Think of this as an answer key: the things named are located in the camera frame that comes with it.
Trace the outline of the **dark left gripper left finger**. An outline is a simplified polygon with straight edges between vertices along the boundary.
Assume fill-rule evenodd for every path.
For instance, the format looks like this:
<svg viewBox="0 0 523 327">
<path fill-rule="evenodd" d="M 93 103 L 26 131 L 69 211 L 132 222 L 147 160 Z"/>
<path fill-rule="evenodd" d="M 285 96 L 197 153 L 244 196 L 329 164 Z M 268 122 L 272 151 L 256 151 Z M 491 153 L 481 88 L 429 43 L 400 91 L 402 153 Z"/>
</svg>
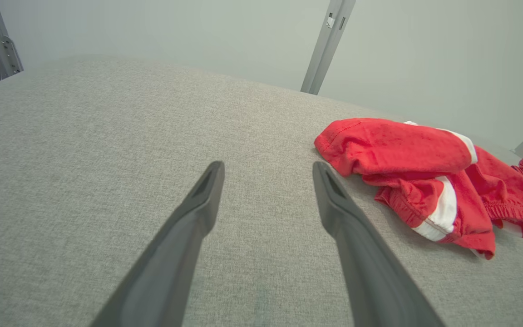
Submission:
<svg viewBox="0 0 523 327">
<path fill-rule="evenodd" d="M 180 327 L 204 238 L 217 219 L 225 165 L 212 162 L 166 220 L 91 325 Z"/>
</svg>

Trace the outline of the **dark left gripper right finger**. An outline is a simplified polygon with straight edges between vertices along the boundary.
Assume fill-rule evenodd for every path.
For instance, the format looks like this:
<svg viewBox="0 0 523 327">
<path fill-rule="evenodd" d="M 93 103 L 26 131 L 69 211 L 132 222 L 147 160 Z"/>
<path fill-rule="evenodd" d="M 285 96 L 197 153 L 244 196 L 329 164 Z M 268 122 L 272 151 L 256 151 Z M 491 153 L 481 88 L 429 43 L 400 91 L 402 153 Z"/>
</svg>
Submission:
<svg viewBox="0 0 523 327">
<path fill-rule="evenodd" d="M 322 226 L 336 241 L 355 326 L 444 326 L 326 163 L 313 163 L 313 182 Z"/>
</svg>

